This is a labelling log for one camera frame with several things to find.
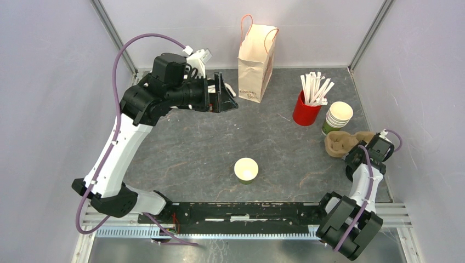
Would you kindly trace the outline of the green paper coffee cup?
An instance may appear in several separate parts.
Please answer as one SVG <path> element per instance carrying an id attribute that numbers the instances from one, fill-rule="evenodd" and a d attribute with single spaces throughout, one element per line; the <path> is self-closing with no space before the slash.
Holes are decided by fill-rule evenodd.
<path id="1" fill-rule="evenodd" d="M 234 164 L 234 174 L 239 182 L 244 185 L 251 184 L 257 177 L 258 172 L 259 166 L 257 162 L 251 158 L 240 158 Z"/>

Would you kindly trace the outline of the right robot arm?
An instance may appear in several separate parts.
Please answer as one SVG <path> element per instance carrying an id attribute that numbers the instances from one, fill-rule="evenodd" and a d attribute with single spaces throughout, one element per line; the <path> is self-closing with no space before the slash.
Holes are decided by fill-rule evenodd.
<path id="1" fill-rule="evenodd" d="M 343 157 L 345 174 L 352 182 L 350 193 L 327 193 L 316 210 L 321 221 L 316 236 L 351 261 L 360 256 L 383 225 L 375 199 L 386 173 L 384 162 L 394 151 L 394 144 L 381 133 L 369 142 L 358 142 Z"/>

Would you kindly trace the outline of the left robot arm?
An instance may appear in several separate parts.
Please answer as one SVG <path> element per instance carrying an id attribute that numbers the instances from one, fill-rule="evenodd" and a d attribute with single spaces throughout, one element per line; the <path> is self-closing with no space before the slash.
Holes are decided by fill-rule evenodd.
<path id="1" fill-rule="evenodd" d="M 172 217 L 168 199 L 157 191 L 128 186 L 123 178 L 141 143 L 173 108 L 221 113 L 238 108 L 235 93 L 221 73 L 205 77 L 192 57 L 163 53 L 152 71 L 128 88 L 118 106 L 114 128 L 95 167 L 72 188 L 99 213 L 121 218 L 150 213 L 159 223 Z"/>

